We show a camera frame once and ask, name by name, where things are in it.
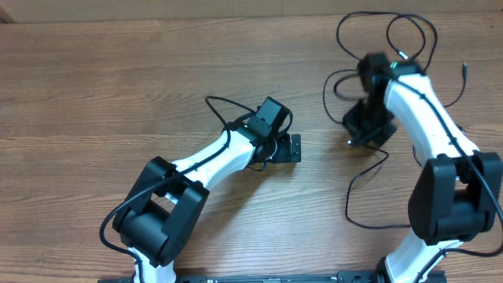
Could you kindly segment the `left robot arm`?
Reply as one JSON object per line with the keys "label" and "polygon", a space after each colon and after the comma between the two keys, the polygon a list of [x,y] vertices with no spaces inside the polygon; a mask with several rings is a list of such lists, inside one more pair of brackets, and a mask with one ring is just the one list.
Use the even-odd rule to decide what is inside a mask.
{"label": "left robot arm", "polygon": [[[143,168],[123,203],[103,220],[106,247],[134,260],[129,282],[174,282],[174,260],[188,242],[210,191],[236,171],[255,164],[298,163],[301,137],[289,134],[292,111],[267,97],[257,108],[222,123],[220,137],[172,163],[160,156]],[[111,224],[122,242],[105,239]]]}

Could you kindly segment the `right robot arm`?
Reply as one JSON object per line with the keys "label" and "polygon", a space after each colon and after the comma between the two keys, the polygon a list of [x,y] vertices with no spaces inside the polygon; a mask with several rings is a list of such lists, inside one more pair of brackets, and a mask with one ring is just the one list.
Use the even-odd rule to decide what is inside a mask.
{"label": "right robot arm", "polygon": [[369,280],[444,282],[444,274],[430,273],[434,266],[450,253],[467,255],[463,243],[502,218],[502,160],[464,135],[415,61],[390,62],[383,53],[368,53],[357,75],[368,96],[343,117],[352,144],[379,149],[396,131],[391,121],[397,119],[422,166],[408,202],[409,232]]}

